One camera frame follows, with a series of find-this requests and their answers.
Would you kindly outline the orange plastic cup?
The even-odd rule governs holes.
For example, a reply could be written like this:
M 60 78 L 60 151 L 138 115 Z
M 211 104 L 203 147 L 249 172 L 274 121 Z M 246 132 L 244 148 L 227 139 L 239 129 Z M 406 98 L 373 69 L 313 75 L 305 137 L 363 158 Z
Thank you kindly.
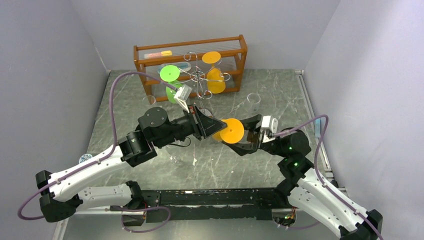
M 222 119 L 227 127 L 215 133 L 212 138 L 215 141 L 223 141 L 227 144 L 236 144 L 244 137 L 244 127 L 242 122 L 236 118 Z

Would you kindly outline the clear wine glass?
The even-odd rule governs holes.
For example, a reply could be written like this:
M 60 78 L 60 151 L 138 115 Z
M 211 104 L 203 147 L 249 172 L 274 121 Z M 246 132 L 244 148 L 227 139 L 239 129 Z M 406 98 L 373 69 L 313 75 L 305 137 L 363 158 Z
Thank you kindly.
M 167 145 L 165 150 L 169 154 L 170 161 L 174 165 L 183 165 L 186 163 L 185 161 L 185 146 L 179 145 L 179 144 L 171 144 Z

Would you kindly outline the yellow plastic wine glass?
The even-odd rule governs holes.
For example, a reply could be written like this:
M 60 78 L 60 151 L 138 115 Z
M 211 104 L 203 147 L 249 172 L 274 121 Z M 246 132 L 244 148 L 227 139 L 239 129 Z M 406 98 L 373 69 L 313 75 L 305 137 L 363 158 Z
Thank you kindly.
M 216 63 L 221 60 L 221 54 L 217 51 L 209 51 L 202 56 L 205 64 L 210 64 L 211 69 L 206 74 L 206 84 L 212 94 L 220 94 L 226 88 L 225 78 L 220 69 L 216 68 Z

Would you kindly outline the green plastic wine glass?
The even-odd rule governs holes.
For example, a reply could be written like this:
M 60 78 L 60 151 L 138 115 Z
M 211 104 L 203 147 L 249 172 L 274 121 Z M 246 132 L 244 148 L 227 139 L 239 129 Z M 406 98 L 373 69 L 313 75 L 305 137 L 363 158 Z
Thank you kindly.
M 159 75 L 160 75 L 160 78 L 163 81 L 173 85 L 174 87 L 179 88 L 182 85 L 178 81 L 178 78 L 180 77 L 180 69 L 175 65 L 170 64 L 170 65 L 164 66 L 160 70 Z M 166 87 L 165 92 L 166 92 L 166 96 L 167 96 L 168 101 L 170 103 L 176 104 L 176 101 L 174 99 L 176 91 L 169 88 L 169 87 Z

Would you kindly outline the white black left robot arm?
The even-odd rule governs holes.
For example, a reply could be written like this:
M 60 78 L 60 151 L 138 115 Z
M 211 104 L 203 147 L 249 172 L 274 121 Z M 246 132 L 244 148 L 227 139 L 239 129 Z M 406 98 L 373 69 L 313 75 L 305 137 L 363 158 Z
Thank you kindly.
M 97 179 L 115 172 L 132 169 L 157 156 L 156 150 L 186 137 L 202 140 L 225 129 L 227 124 L 205 115 L 191 105 L 182 117 L 169 120 L 161 107 L 148 109 L 138 119 L 134 131 L 119 139 L 104 152 L 69 169 L 37 173 L 37 187 L 43 217 L 49 223 L 71 217 L 77 211 L 103 206 L 137 210 L 145 205 L 141 188 L 135 181 L 94 187 Z

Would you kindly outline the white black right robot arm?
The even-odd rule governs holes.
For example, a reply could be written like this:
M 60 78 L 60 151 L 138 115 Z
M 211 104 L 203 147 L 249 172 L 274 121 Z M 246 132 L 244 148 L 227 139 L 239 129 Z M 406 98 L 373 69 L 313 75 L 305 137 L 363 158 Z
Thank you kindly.
M 381 240 L 382 214 L 355 203 L 320 173 L 316 161 L 307 159 L 311 147 L 301 130 L 307 123 L 281 131 L 277 123 L 270 115 L 229 118 L 214 138 L 240 156 L 263 150 L 283 158 L 278 167 L 284 180 L 274 188 L 278 206 L 309 214 L 341 240 Z

